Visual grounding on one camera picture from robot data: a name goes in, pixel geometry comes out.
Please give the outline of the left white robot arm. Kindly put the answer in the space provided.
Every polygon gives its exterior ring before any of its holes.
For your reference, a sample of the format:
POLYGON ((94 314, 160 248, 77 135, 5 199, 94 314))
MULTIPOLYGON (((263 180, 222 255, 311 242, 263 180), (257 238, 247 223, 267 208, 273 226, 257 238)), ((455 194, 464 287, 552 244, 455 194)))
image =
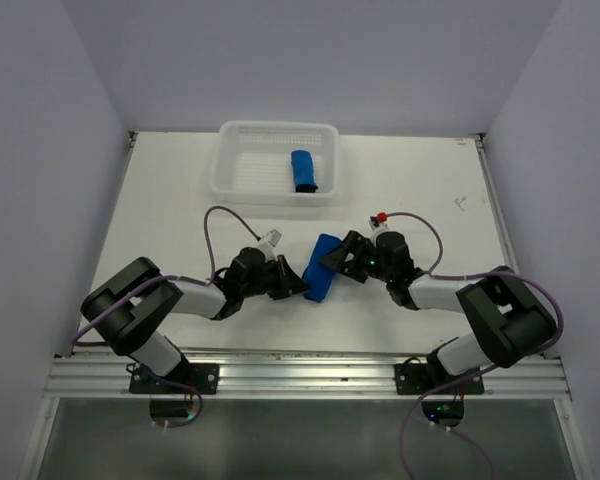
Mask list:
POLYGON ((159 333, 168 315, 220 321, 236 314, 248 298, 277 301, 309 289, 284 256, 262 247, 243 248, 208 284, 164 275, 150 259, 139 257, 83 300, 80 312, 88 325, 81 333, 96 330, 117 355, 149 369, 155 384, 173 393, 187 383, 188 369, 181 350, 159 333))

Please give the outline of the blue towel with black trim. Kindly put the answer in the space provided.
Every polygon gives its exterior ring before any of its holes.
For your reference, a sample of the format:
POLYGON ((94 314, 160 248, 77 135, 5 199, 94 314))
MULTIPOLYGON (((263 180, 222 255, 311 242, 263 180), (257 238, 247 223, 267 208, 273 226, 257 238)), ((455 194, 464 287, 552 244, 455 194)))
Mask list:
POLYGON ((315 193, 318 190, 314 177, 314 162, 309 151, 294 150, 290 154, 291 169, 296 193, 315 193))

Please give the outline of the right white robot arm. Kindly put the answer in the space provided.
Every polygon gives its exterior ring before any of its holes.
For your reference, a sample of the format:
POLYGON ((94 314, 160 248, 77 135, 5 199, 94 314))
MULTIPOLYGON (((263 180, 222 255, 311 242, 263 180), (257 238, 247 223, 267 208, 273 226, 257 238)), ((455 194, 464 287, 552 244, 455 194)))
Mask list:
POLYGON ((509 268, 467 277, 434 275, 415 264, 405 237, 396 231, 370 238, 351 231, 319 263, 359 283, 383 282, 400 307, 464 315, 471 332, 427 355, 425 379, 437 392, 450 391, 471 370, 509 368, 559 332, 557 319, 509 268))

